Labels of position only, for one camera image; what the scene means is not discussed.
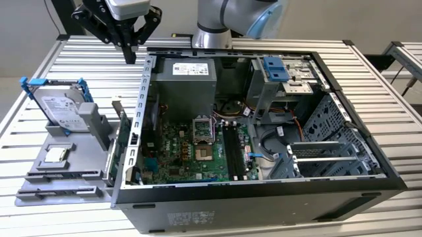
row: aluminum table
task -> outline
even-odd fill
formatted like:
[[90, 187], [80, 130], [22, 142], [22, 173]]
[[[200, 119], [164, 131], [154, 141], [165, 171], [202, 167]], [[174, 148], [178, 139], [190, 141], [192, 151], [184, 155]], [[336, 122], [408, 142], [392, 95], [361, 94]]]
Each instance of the aluminum table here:
[[[145, 46], [189, 47], [188, 38], [150, 39]], [[403, 192], [344, 222], [313, 223], [166, 234], [170, 236], [422, 236], [422, 118], [369, 65], [353, 45], [327, 40], [234, 39], [234, 49], [316, 51], [408, 186]], [[89, 86], [100, 113], [117, 119], [114, 95], [133, 113], [145, 48], [134, 65], [121, 52], [89, 36], [57, 40], [33, 77], [78, 79]], [[46, 137], [46, 119], [35, 104], [17, 98], [0, 124], [0, 236], [140, 236], [122, 213], [109, 203], [15, 207], [14, 193]]]

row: green circuit board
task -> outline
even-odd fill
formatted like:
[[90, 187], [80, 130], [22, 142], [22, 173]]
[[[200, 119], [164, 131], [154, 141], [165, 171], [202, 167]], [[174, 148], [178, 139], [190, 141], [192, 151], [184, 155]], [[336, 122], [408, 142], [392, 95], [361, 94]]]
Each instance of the green circuit board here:
[[[248, 136], [245, 126], [240, 126], [237, 132], [242, 137]], [[249, 142], [249, 140], [246, 143], [242, 142], [242, 147], [250, 145]], [[201, 155], [210, 155], [210, 157], [197, 160], [197, 156]], [[145, 184], [229, 181], [221, 127], [214, 127], [214, 142], [212, 145], [193, 145], [192, 125], [165, 124], [156, 162], [157, 168], [154, 170], [146, 166], [142, 170], [142, 182]], [[253, 169], [246, 172], [246, 176], [248, 180], [257, 179], [254, 163]]]

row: blue latch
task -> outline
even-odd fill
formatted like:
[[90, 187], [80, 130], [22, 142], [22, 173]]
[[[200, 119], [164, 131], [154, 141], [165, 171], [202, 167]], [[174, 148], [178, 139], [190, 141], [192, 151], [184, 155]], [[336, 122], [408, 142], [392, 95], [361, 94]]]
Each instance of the blue latch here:
[[262, 57], [262, 68], [268, 72], [268, 81], [289, 80], [289, 75], [278, 57]]
[[77, 84], [80, 85], [81, 90], [82, 90], [82, 92], [84, 92], [85, 101], [86, 101], [86, 102], [93, 102], [93, 99], [92, 99], [92, 96], [90, 96], [90, 93], [89, 93], [89, 89], [88, 89], [88, 85], [86, 85], [86, 82], [84, 81], [82, 78], [80, 78], [80, 79], [77, 80]]

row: black cable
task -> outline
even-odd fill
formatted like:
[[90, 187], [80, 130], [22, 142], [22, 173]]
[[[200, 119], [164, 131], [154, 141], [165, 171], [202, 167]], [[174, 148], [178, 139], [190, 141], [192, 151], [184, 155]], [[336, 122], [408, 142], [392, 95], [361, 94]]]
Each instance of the black cable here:
[[403, 68], [404, 68], [404, 66], [401, 66], [400, 70], [397, 70], [397, 72], [396, 72], [396, 74], [395, 74], [395, 76], [393, 76], [393, 78], [392, 78], [392, 81], [389, 82], [389, 85], [392, 85], [393, 80], [395, 80], [396, 76], [399, 75], [399, 73], [400, 73], [400, 71], [401, 71]]
[[401, 96], [405, 95], [405, 93], [407, 93], [407, 91], [408, 91], [408, 88], [409, 88], [409, 87], [405, 87], [405, 89], [404, 89], [404, 91], [403, 91], [403, 93], [401, 93]]
[[47, 16], [50, 17], [50, 20], [51, 20], [53, 26], [54, 26], [54, 28], [57, 29], [57, 32], [58, 32], [58, 35], [59, 35], [59, 30], [58, 30], [57, 25], [54, 24], [53, 17], [51, 17], [50, 11], [47, 10], [47, 6], [46, 6], [46, 2], [45, 2], [45, 0], [43, 0], [43, 5], [45, 5], [45, 9], [46, 9]]

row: sticker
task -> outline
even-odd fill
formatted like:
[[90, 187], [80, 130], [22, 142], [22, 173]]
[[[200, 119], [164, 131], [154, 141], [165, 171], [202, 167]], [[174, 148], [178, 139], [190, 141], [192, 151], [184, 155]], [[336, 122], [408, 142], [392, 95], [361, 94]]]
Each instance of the sticker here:
[[284, 136], [283, 126], [276, 127], [276, 133], [278, 137]]
[[43, 96], [41, 98], [53, 120], [69, 131], [86, 131], [88, 127], [77, 114], [74, 102], [66, 97]]
[[248, 115], [249, 115], [249, 112], [250, 112], [249, 107], [245, 107], [245, 109], [244, 109], [244, 111], [242, 111], [242, 115], [244, 115], [244, 116], [248, 116]]
[[172, 65], [173, 75], [208, 75], [206, 63], [174, 63]]
[[213, 216], [214, 211], [176, 212], [166, 214], [170, 226], [212, 224]]

